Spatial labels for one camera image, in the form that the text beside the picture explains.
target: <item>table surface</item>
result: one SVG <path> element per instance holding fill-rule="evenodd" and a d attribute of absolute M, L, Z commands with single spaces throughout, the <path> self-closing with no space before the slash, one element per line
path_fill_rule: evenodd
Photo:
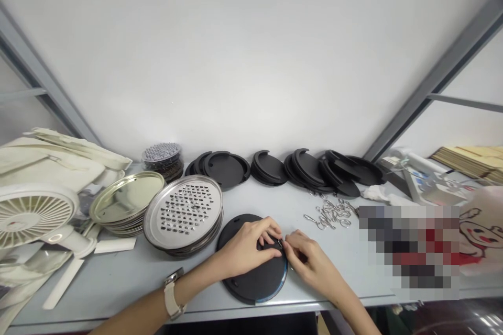
<path fill-rule="evenodd" d="M 404 197 L 396 187 L 385 184 L 387 194 Z M 303 218 L 304 214 L 318 217 L 315 206 L 322 205 L 305 189 L 291 183 L 280 187 L 266 187 L 253 177 L 244 184 L 223 194 L 224 220 L 252 213 L 261 217 L 272 216 L 286 235 L 301 229 L 315 239 L 334 262 L 356 295 L 366 306 L 405 302 L 390 290 L 399 284 L 397 278 L 386 272 L 382 265 L 372 262 L 375 243 L 367 242 L 366 231 L 359 229 L 359 220 L 352 215 L 352 225 L 345 229 L 319 230 L 316 224 Z M 358 198 L 352 205 L 374 205 Z M 111 238 L 102 231 L 101 239 Z M 144 294 L 158 288 L 163 279 L 179 267 L 185 271 L 201 263 L 216 248 L 217 238 L 203 251 L 186 260 L 173 260 L 164 252 L 151 246 L 143 235 L 138 236 L 131 251 L 90 255 L 78 275 L 53 310 L 43 310 L 42 305 L 61 277 L 66 266 L 49 279 L 19 313 L 7 334 L 55 333 L 85 331 L 99 325 Z M 484 277 L 460 277 L 461 298 L 503 295 L 501 274 Z M 257 306 L 248 306 L 235 299 L 222 283 L 214 284 L 198 294 L 188 305 L 178 322 L 217 320 L 240 317 L 286 314 L 291 312 L 330 310 L 333 306 L 322 296 L 307 287 L 293 270 L 288 271 L 281 291 L 272 300 Z"/>

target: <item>metal mesh disc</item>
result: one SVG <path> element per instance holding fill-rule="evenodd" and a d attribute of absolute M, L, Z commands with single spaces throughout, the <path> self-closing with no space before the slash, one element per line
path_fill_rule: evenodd
<path fill-rule="evenodd" d="M 208 243 L 221 223 L 220 186 L 207 176 L 190 175 L 169 184 L 152 199 L 144 232 L 155 247 L 191 254 L 200 250 L 200 243 Z"/>

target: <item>stack of metal lids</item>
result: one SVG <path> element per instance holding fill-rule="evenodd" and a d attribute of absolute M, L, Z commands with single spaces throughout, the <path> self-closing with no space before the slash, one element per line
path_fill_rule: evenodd
<path fill-rule="evenodd" d="M 222 225 L 222 190 L 204 175 L 191 175 L 167 185 L 150 202 L 144 233 L 156 248 L 177 258 L 204 249 Z"/>
<path fill-rule="evenodd" d="M 89 210 L 93 221 L 119 237 L 132 237 L 143 231 L 148 204 L 164 187 L 156 172 L 128 175 L 113 183 L 94 200 Z"/>
<path fill-rule="evenodd" d="M 201 174 L 213 178 L 225 191 L 250 178 L 252 169 L 243 157 L 226 151 L 205 152 L 192 161 L 185 175 Z"/>
<path fill-rule="evenodd" d="M 181 147 L 176 143 L 160 143 L 143 151 L 141 160 L 146 170 L 161 174 L 166 183 L 177 180 L 183 175 Z"/>

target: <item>watch face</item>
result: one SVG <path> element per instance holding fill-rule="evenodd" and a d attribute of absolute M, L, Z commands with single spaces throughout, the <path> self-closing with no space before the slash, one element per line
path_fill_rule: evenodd
<path fill-rule="evenodd" d="M 164 285 L 168 285 L 169 283 L 178 280 L 182 275 L 183 275 L 183 267 L 177 269 L 171 275 L 166 277 L 166 280 L 164 280 Z"/>

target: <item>perforated metal disc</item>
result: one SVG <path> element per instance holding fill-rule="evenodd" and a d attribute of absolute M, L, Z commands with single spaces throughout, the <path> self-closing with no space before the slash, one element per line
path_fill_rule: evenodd
<path fill-rule="evenodd" d="M 159 162 L 180 153 L 181 147 L 176 143 L 160 143 L 148 147 L 141 154 L 143 162 Z"/>
<path fill-rule="evenodd" d="M 150 202 L 144 232 L 155 247 L 169 252 L 199 250 L 199 242 L 220 227 L 222 190 L 204 175 L 190 175 L 172 182 Z"/>

